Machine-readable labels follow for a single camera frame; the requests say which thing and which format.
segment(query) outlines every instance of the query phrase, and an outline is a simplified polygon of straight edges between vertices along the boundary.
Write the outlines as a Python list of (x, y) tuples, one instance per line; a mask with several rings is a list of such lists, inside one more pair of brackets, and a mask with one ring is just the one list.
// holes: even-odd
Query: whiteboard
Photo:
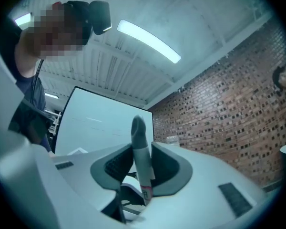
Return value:
[(82, 148), (96, 151), (131, 142), (133, 118), (142, 116), (151, 151), (153, 115), (151, 112), (75, 87), (62, 114), (55, 154), (68, 155)]

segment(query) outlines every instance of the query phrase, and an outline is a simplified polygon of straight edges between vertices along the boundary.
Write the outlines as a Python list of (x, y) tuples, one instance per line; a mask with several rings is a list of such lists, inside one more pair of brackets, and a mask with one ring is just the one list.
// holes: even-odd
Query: neck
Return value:
[(26, 78), (33, 77), (36, 73), (35, 65), (38, 57), (34, 56), (27, 46), (27, 30), (23, 30), (19, 42), (15, 46), (15, 62), (19, 73)]

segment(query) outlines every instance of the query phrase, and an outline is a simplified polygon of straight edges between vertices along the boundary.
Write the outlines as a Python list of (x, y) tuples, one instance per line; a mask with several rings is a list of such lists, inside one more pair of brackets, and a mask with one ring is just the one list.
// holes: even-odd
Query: white ceiling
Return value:
[[(68, 0), (23, 0), (11, 15), (38, 13)], [(112, 29), (93, 35), (69, 60), (44, 62), (41, 81), (49, 109), (62, 110), (74, 86), (148, 109), (227, 55), (259, 29), (272, 13), (264, 0), (105, 0)], [(130, 21), (172, 47), (174, 64), (149, 46), (119, 31)]]

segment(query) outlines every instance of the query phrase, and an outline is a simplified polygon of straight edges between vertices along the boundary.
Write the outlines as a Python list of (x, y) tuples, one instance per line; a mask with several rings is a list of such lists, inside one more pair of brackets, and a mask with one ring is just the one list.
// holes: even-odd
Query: gray marker cap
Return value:
[(136, 115), (133, 118), (133, 124), (132, 124), (133, 149), (141, 149), (148, 146), (145, 132), (146, 132), (146, 126), (144, 120), (139, 115)]

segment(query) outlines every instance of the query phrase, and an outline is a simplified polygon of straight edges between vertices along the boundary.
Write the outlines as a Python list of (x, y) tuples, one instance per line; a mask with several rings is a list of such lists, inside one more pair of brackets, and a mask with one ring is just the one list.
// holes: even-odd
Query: wall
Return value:
[(273, 18), (179, 92), (150, 110), (154, 139), (223, 159), (260, 186), (282, 177), (286, 93), (272, 71), (286, 64), (286, 36)]

